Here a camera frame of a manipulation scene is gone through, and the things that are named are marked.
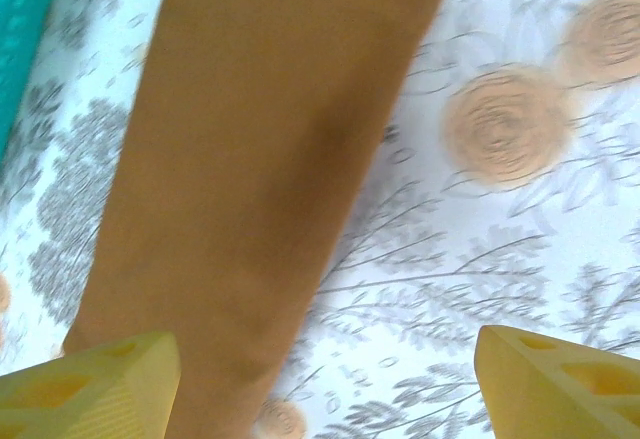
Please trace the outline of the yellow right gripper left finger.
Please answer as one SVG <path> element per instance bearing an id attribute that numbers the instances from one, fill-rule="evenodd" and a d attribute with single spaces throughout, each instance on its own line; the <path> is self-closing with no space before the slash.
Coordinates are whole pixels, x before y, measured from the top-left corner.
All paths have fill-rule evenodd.
<path id="1" fill-rule="evenodd" d="M 1 377 L 7 439 L 163 438 L 181 376 L 176 338 L 153 332 Z"/>

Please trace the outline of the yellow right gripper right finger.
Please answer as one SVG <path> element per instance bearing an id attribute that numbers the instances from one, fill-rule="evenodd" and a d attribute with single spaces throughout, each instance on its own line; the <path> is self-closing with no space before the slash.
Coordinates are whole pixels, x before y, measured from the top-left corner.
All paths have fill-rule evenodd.
<path id="1" fill-rule="evenodd" d="M 497 438 L 637 438 L 639 361 L 506 326 L 479 330 L 474 369 Z"/>

